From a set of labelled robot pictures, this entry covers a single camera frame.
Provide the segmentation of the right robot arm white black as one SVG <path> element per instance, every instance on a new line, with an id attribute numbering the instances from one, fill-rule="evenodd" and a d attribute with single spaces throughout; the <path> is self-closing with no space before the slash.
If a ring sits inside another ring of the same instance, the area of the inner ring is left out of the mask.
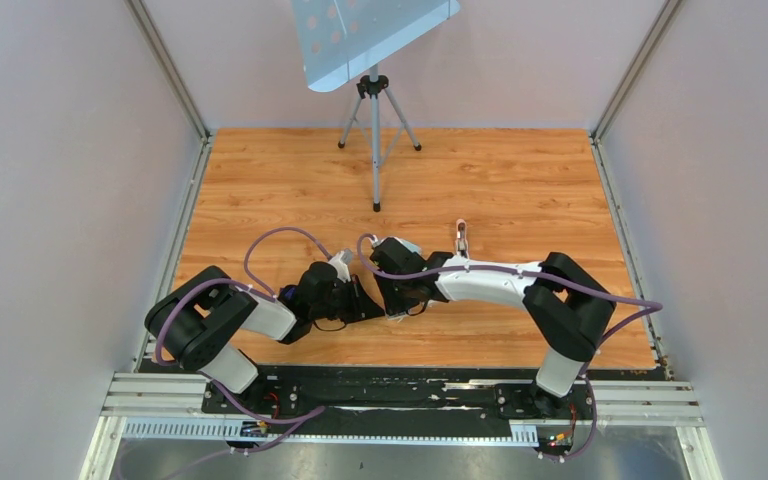
<path id="1" fill-rule="evenodd" d="M 451 252 L 424 257 L 398 237 L 371 238 L 367 266 L 382 293 L 426 306 L 484 302 L 526 312 L 548 345 L 531 390 L 531 403 L 556 417 L 571 403 L 570 390 L 595 356 L 617 301 L 571 257 L 550 253 L 540 262 L 472 260 Z"/>

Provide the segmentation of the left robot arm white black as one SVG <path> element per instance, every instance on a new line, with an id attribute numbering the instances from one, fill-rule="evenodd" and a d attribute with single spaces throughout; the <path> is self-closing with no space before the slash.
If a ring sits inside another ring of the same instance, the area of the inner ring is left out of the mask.
<path id="1" fill-rule="evenodd" d="M 307 335 L 321 319 L 346 324 L 383 317 L 385 310 L 364 290 L 359 278 L 338 260 L 316 261 L 295 284 L 282 287 L 273 298 L 231 279 L 209 266 L 156 303 L 144 326 L 170 361 L 216 380 L 228 390 L 228 400 L 243 413 L 258 411 L 266 386 L 257 379 L 258 366 L 231 340 L 240 329 L 282 344 Z"/>

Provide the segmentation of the pink staple remover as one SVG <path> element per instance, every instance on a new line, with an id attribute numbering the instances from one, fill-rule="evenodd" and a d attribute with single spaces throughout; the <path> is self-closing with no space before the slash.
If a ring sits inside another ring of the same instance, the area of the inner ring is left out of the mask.
<path id="1" fill-rule="evenodd" d="M 469 243 L 467 238 L 467 222 L 464 219 L 456 221 L 455 250 L 461 257 L 469 257 Z"/>

